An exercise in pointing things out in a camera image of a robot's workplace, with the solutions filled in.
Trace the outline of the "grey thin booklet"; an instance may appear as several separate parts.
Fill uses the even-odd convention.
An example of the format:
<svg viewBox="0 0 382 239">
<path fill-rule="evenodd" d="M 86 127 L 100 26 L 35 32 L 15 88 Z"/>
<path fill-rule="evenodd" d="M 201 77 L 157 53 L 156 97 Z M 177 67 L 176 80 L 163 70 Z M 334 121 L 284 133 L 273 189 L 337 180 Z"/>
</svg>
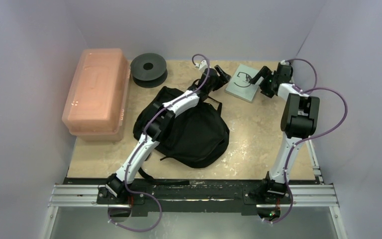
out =
<svg viewBox="0 0 382 239">
<path fill-rule="evenodd" d="M 259 86 L 250 84 L 250 80 L 256 76 L 258 71 L 240 64 L 227 84 L 225 92 L 248 103 L 252 103 Z"/>
</svg>

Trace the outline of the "black student backpack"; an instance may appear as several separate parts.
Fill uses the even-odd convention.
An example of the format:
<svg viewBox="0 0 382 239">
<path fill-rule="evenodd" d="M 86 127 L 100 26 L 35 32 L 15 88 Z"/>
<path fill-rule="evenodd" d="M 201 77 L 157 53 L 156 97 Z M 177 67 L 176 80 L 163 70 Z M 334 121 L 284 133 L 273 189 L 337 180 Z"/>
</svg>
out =
<svg viewBox="0 0 382 239">
<path fill-rule="evenodd" d="M 144 126 L 150 120 L 149 112 L 155 102 L 168 102 L 183 94 L 179 89 L 163 87 L 153 101 L 140 113 L 133 135 L 139 139 Z M 215 109 L 206 102 L 198 103 L 195 107 L 185 111 L 174 120 L 172 130 L 166 140 L 162 141 L 156 150 L 191 168 L 205 168 L 214 163 L 226 151 L 229 145 L 230 130 L 221 117 L 222 103 Z M 189 185 L 189 180 L 167 182 L 154 179 L 142 168 L 138 173 L 153 185 Z"/>
</svg>

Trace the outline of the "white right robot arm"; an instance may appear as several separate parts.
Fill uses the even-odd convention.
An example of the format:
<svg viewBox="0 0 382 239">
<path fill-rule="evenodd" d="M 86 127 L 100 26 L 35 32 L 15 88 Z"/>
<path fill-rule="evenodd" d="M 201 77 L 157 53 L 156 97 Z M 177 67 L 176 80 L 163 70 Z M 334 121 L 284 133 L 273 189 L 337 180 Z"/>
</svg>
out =
<svg viewBox="0 0 382 239">
<path fill-rule="evenodd" d="M 266 97 L 278 96 L 286 102 L 280 122 L 283 138 L 276 160 L 260 187 L 252 192 L 267 203 L 288 193 L 288 177 L 300 144 L 313 135 L 317 127 L 320 99 L 292 84 L 292 75 L 291 65 L 279 63 L 274 71 L 262 67 L 250 80 L 250 84 L 259 86 Z"/>
</svg>

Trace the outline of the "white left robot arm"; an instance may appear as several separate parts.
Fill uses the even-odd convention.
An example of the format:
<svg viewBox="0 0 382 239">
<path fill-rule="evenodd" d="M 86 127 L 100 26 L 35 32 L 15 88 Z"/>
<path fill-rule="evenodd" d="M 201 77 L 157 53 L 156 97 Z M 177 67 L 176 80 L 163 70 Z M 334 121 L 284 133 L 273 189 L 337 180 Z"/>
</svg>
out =
<svg viewBox="0 0 382 239">
<path fill-rule="evenodd" d="M 158 92 L 135 122 L 137 145 L 106 180 L 105 188 L 115 203 L 128 199 L 137 174 L 152 184 L 162 184 L 142 168 L 154 150 L 191 168 L 205 168 L 226 151 L 230 131 L 221 116 L 222 104 L 213 107 L 206 100 L 230 78 L 219 66 L 207 67 L 186 91 L 163 87 Z"/>
</svg>

